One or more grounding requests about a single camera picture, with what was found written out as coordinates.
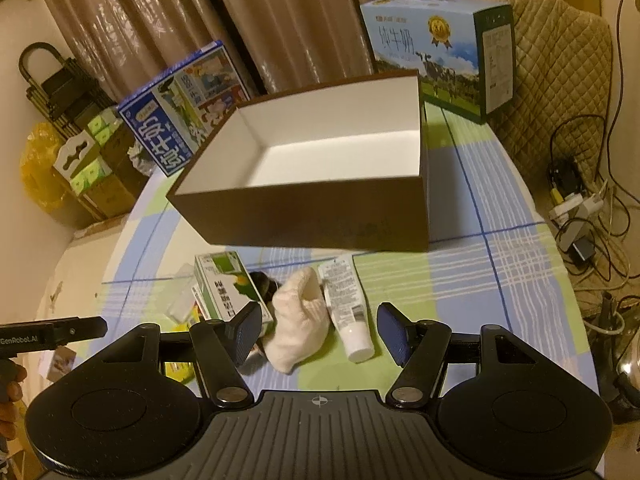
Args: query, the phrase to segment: white tube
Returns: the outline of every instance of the white tube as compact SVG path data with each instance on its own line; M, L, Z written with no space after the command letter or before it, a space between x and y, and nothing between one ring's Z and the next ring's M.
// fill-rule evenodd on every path
M324 300L349 361L373 357L367 302L350 254L318 266Z

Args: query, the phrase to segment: green and white box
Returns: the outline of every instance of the green and white box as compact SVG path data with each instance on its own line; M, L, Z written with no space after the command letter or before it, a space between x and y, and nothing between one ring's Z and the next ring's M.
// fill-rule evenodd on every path
M250 301L260 303L263 336L273 317L255 288L249 273L235 251L199 254L194 272L202 292L205 307L212 319L229 321Z
M373 0L360 8L378 71L418 69L426 101L482 124L513 98L510 4Z

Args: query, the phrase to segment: ribbed gray surface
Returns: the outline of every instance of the ribbed gray surface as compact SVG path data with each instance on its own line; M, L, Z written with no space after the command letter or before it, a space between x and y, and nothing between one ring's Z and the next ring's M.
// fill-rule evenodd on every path
M390 410L372 391L265 392L251 409L217 415L187 453L139 478L496 480L451 455L421 415Z

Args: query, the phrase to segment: brown open box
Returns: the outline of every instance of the brown open box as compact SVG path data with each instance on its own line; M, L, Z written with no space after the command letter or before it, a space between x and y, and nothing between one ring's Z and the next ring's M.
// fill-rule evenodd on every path
M417 71L236 105L167 194L210 244L423 251Z

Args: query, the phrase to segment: white cloth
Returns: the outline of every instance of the white cloth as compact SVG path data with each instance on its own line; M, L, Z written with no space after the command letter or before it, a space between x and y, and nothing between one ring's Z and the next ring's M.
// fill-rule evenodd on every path
M296 363L315 354L329 331L329 313L318 276L311 267L294 272L273 295L275 329L262 338L271 365L290 374Z

